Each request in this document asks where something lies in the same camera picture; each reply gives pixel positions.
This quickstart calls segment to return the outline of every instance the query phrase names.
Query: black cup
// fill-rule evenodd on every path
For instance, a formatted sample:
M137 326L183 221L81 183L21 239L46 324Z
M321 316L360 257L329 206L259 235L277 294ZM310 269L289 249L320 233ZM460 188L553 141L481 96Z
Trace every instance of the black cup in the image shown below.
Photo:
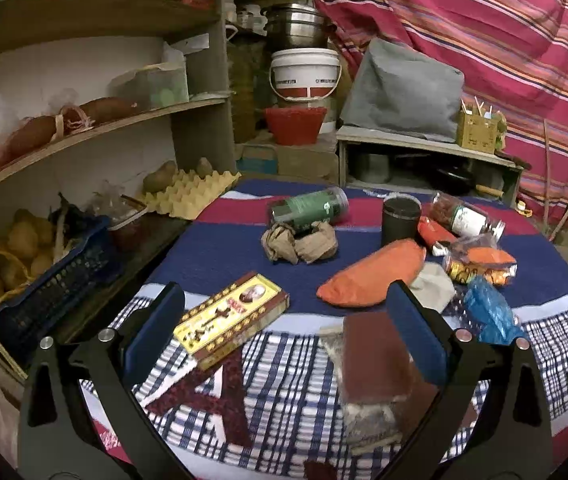
M393 193L382 205L382 247L404 238L415 238L422 205L414 196Z

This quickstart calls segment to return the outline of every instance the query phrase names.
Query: plaid fabric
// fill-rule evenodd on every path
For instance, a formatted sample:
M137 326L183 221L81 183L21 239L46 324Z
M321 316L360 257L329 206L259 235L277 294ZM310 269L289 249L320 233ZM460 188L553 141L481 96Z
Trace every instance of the plaid fabric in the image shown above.
M136 297L112 323L118 327L133 310L150 304ZM544 380L551 418L568 410L568 312L523 325L532 342ZM381 447L359 457L344 442L342 411L333 364L316 336L261 332L242 348L246 416L252 448L220 444L208 413L180 406L164 416L149 415L162 438L172 446L228 465L259 472L303 478L305 460L330 462L338 478L370 479L391 460L397 447ZM157 365L134 393L142 402L164 379L189 363L188 354L173 339ZM93 385L85 386L93 391ZM209 393L212 379L198 391ZM488 383L477 385L472 399L481 410ZM472 428L454 437L444 460L459 455Z

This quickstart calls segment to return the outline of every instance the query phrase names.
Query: red bowl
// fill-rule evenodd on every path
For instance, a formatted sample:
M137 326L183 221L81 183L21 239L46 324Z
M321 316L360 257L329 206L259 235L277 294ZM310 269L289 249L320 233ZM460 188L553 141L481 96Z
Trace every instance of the red bowl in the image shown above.
M266 123L275 142L282 146L315 144L327 109L317 108L266 108Z

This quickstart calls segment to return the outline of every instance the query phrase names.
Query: yellow egg tray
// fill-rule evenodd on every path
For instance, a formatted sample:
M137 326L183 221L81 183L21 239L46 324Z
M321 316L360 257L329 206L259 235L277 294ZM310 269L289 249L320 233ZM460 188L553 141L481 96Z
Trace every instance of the yellow egg tray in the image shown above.
M195 220L218 196L233 187L241 173L214 171L200 178L195 171L179 170L173 175L173 184L158 193L146 193L140 197L149 211L172 218Z

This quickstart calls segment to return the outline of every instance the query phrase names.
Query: gray cover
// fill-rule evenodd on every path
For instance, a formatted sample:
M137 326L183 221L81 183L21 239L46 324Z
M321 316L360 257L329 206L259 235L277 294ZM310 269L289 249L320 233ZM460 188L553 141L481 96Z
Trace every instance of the gray cover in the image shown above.
M458 69L374 38L340 117L361 128L455 142L463 85Z

